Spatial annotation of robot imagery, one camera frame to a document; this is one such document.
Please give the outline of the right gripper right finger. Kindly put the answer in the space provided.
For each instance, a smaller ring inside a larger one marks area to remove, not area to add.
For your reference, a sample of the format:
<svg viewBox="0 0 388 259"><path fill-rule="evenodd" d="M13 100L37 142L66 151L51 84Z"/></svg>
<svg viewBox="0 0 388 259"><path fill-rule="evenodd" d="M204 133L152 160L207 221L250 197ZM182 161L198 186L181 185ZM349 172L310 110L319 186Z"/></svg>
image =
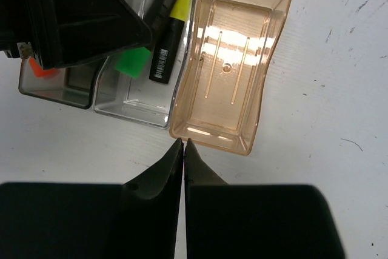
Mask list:
<svg viewBox="0 0 388 259"><path fill-rule="evenodd" d="M189 258L344 258L322 193L308 184L226 183L188 141L184 158Z"/></svg>

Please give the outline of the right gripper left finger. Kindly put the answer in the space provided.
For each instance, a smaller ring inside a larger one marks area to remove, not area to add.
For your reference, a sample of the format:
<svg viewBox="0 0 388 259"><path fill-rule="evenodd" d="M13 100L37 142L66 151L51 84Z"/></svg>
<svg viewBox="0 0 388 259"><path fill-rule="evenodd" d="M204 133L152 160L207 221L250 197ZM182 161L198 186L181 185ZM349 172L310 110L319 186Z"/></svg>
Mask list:
<svg viewBox="0 0 388 259"><path fill-rule="evenodd" d="M1 184L2 258L173 258L183 143L124 184Z"/></svg>

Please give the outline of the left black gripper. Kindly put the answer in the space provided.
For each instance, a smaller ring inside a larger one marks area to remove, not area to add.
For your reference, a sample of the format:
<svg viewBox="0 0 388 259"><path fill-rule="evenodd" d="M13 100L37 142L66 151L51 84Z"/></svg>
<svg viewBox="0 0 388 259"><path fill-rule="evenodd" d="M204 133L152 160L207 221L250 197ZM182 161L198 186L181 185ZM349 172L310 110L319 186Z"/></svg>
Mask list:
<svg viewBox="0 0 388 259"><path fill-rule="evenodd" d="M1 52L64 68L150 44L152 33L125 0L1 0Z"/></svg>

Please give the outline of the green highlighter marker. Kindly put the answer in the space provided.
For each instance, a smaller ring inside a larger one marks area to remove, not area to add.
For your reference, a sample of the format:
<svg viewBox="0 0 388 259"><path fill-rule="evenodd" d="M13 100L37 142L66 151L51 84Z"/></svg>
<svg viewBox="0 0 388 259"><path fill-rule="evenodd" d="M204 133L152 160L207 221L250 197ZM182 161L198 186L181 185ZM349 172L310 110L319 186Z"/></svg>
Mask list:
<svg viewBox="0 0 388 259"><path fill-rule="evenodd" d="M151 51L145 47L126 50L119 54L115 69L131 78L138 78L150 59Z"/></svg>

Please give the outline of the orange highlighter marker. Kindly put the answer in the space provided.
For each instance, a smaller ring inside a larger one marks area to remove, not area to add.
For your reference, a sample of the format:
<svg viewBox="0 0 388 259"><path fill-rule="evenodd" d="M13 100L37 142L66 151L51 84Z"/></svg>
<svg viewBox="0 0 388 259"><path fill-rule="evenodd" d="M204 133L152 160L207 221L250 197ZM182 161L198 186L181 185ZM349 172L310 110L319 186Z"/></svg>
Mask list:
<svg viewBox="0 0 388 259"><path fill-rule="evenodd" d="M37 78L51 78L59 73L58 69L43 69L34 58L29 58L28 63Z"/></svg>

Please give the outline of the yellow highlighter marker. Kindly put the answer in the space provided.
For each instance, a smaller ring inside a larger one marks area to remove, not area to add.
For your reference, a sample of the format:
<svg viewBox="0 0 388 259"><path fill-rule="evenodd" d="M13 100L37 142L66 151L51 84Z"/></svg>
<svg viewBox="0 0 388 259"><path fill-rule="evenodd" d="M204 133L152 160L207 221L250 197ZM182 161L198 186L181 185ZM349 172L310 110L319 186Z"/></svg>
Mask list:
<svg viewBox="0 0 388 259"><path fill-rule="evenodd" d="M153 52L149 80L168 84L189 17L190 0L177 0Z"/></svg>

